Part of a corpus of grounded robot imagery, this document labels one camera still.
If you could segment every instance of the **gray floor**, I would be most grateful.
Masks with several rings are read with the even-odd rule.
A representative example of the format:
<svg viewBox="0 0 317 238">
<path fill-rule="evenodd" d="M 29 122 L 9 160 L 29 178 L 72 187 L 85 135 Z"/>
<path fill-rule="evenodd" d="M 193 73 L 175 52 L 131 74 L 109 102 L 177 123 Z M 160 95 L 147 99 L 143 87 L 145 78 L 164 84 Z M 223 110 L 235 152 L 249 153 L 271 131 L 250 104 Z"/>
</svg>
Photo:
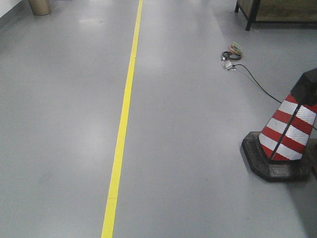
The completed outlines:
<svg viewBox="0 0 317 238">
<path fill-rule="evenodd" d="M 54 1 L 1 29 L 4 238 L 100 237 L 137 1 Z M 317 182 L 267 183 L 240 144 L 283 100 L 317 28 L 254 25 L 234 0 L 145 0 L 115 238 L 315 238 Z"/>
</svg>

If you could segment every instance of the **cable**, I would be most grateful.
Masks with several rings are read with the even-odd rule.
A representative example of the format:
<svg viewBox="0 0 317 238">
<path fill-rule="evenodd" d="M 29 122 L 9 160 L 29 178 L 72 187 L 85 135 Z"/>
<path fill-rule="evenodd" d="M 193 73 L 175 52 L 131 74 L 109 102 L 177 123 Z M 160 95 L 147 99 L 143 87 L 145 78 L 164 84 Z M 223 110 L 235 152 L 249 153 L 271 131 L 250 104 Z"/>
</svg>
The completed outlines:
<svg viewBox="0 0 317 238">
<path fill-rule="evenodd" d="M 256 81 L 256 79 L 253 77 L 253 75 L 252 75 L 251 72 L 248 70 L 248 68 L 245 67 L 243 64 L 234 64 L 234 65 L 232 65 L 232 66 L 233 66 L 233 67 L 235 67 L 235 66 L 242 66 L 242 67 L 244 67 L 244 68 L 247 70 L 247 72 L 251 75 L 251 77 L 253 78 L 253 80 L 255 81 L 255 83 L 261 88 L 261 90 L 262 90 L 263 92 L 265 92 L 265 94 L 267 94 L 268 96 L 270 96 L 271 98 L 273 98 L 273 99 L 276 100 L 277 102 L 282 103 L 281 101 L 279 101 L 278 99 L 276 99 L 275 97 L 273 97 L 272 95 L 270 95 L 267 91 L 265 91 L 265 89 L 262 88 L 262 86 L 261 86 L 261 85 Z"/>
</svg>

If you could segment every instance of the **yellow tape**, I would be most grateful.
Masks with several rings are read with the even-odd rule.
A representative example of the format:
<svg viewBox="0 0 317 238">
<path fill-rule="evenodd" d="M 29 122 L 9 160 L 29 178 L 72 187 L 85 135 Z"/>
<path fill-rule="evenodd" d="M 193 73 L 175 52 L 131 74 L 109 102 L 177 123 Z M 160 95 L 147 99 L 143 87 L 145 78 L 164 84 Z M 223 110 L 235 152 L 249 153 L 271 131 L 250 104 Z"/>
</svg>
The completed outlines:
<svg viewBox="0 0 317 238">
<path fill-rule="evenodd" d="M 119 185 L 120 185 L 120 177 L 121 177 L 125 136 L 126 136 L 128 120 L 129 120 L 129 109 L 130 109 L 135 61 L 137 56 L 142 6 L 143 6 L 143 0 L 140 0 L 138 13 L 137 13 L 137 19 L 135 23 L 135 29 L 134 29 L 134 38 L 133 38 L 133 44 L 132 44 L 129 69 L 128 69 L 128 76 L 127 76 L 127 81 L 126 81 L 125 90 L 124 90 L 123 106 L 122 106 L 122 113 L 121 113 L 121 119 L 120 119 L 120 125 L 119 125 L 117 145 L 115 148 L 115 156 L 114 156 L 111 181 L 110 181 L 109 193 L 108 193 L 108 199 L 107 199 L 107 205 L 106 205 L 105 220 L 104 220 L 104 226 L 103 226 L 103 231 L 101 235 L 102 238 L 113 237 L 115 212 L 116 212 L 117 202 L 118 202 L 118 193 L 119 193 Z"/>
</svg>

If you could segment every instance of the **cylindrical bin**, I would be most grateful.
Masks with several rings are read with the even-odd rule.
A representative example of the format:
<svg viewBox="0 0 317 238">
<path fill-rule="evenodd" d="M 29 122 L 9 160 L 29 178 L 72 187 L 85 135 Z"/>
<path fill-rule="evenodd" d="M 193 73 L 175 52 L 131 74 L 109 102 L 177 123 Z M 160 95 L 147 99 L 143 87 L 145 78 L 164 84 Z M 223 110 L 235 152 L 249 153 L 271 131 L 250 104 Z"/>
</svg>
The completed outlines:
<svg viewBox="0 0 317 238">
<path fill-rule="evenodd" d="M 29 4 L 36 16 L 47 15 L 51 12 L 49 0 L 29 0 Z"/>
</svg>

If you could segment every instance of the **traffic cone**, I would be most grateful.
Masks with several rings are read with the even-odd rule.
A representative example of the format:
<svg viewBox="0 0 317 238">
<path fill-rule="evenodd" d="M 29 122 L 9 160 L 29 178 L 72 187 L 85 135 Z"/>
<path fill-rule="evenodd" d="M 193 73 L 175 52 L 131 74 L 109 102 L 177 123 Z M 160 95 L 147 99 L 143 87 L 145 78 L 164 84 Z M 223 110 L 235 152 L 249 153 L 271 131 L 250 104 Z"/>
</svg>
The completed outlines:
<svg viewBox="0 0 317 238">
<path fill-rule="evenodd" d="M 305 72 L 261 132 L 242 147 L 251 170 L 268 181 L 301 180 L 314 162 L 305 155 L 317 115 L 317 68 Z"/>
</svg>

